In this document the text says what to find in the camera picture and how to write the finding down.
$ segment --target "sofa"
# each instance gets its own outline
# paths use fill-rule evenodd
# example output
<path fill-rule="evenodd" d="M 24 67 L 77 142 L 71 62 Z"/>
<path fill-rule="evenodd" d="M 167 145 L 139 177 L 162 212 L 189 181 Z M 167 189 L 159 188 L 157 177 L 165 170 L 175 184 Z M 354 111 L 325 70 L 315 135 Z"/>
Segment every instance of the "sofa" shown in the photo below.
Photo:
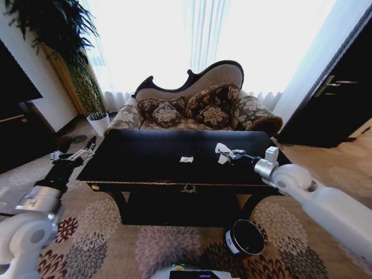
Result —
<path fill-rule="evenodd" d="M 187 71 L 184 85 L 166 90 L 148 77 L 105 131 L 122 129 L 264 131 L 275 135 L 282 119 L 241 90 L 244 72 L 235 61 Z"/>

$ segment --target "black coffee table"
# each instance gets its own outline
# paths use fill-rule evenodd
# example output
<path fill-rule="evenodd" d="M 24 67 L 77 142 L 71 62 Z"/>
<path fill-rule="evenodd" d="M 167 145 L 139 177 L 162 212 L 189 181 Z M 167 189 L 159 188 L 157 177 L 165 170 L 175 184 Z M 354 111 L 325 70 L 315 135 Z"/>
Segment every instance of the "black coffee table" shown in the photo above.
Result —
<path fill-rule="evenodd" d="M 114 130 L 77 179 L 111 195 L 123 224 L 226 227 L 281 194 L 248 164 L 218 164 L 218 142 L 262 157 L 275 146 L 264 132 Z M 281 152 L 278 161 L 290 163 Z M 252 195 L 242 209 L 236 194 Z"/>

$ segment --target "gold trim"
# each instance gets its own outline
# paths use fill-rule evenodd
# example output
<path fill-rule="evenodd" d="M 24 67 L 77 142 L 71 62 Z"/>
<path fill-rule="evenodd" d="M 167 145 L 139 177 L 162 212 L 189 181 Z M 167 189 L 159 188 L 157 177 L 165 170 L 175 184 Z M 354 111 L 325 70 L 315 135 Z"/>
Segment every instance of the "gold trim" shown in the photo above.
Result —
<path fill-rule="evenodd" d="M 188 185 L 185 185 L 184 189 L 181 191 L 181 193 L 188 193 L 188 194 L 194 194 L 197 193 L 196 186 L 191 186 L 191 190 L 188 189 Z"/>
<path fill-rule="evenodd" d="M 96 184 L 93 184 L 93 185 L 91 186 L 91 188 L 92 188 L 93 190 L 96 190 L 96 191 L 98 191 L 98 190 L 100 189 L 100 187 L 99 187 L 98 185 L 96 185 Z"/>
<path fill-rule="evenodd" d="M 149 185 L 196 185 L 196 186 L 267 186 L 262 184 L 223 184 L 223 183 L 175 183 L 175 182 L 129 182 L 129 181 L 90 181 L 90 180 L 79 180 L 85 183 L 95 183 L 95 184 L 149 184 Z"/>

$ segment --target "floral rug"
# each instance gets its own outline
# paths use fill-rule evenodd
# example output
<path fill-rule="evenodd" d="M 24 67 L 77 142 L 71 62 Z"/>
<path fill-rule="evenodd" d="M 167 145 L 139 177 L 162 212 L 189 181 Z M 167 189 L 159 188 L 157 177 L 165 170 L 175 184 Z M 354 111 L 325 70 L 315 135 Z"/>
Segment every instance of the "floral rug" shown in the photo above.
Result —
<path fill-rule="evenodd" d="M 70 152 L 93 135 L 84 121 L 69 135 L 79 134 L 88 139 L 73 144 Z M 332 149 L 281 148 L 315 178 L 372 208 L 372 132 Z M 0 187 L 28 191 L 49 168 L 48 157 L 39 158 L 0 174 Z M 256 207 L 252 221 L 263 231 L 266 247 L 262 255 L 242 259 L 224 246 L 223 228 L 122 225 L 110 196 L 75 180 L 81 169 L 75 170 L 63 196 L 66 211 L 58 234 L 42 252 L 42 278 L 149 278 L 174 262 L 229 271 L 239 278 L 372 277 L 372 265 L 340 245 L 290 197 L 269 197 Z M 241 204 L 248 197 L 240 195 Z"/>

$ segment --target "white flower pot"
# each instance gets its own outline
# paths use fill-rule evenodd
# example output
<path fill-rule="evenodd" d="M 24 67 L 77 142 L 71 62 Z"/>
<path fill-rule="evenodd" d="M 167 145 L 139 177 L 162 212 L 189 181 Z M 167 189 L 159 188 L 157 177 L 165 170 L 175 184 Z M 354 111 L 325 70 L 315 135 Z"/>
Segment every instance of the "white flower pot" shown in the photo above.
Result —
<path fill-rule="evenodd" d="M 106 112 L 106 116 L 99 120 L 90 120 L 87 116 L 87 120 L 90 125 L 92 125 L 95 132 L 100 136 L 103 137 L 103 132 L 105 132 L 106 128 L 110 124 L 109 114 Z"/>

